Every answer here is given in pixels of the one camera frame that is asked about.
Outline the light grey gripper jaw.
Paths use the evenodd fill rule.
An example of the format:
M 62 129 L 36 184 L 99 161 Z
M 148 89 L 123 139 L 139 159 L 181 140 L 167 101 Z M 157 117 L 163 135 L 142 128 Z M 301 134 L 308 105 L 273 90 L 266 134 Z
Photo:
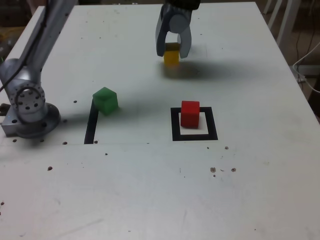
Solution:
M 182 14 L 175 14 L 169 21 L 169 31 L 177 34 L 179 43 L 179 55 L 186 58 L 192 45 L 192 35 L 189 20 Z

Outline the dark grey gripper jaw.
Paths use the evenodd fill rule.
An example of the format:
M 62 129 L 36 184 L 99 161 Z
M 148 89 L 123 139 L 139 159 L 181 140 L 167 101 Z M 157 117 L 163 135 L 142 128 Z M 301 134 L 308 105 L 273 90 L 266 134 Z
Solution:
M 161 7 L 158 22 L 155 30 L 156 53 L 159 57 L 163 57 L 166 49 L 166 37 L 170 30 L 169 22 L 172 16 L 172 6 L 164 4 Z

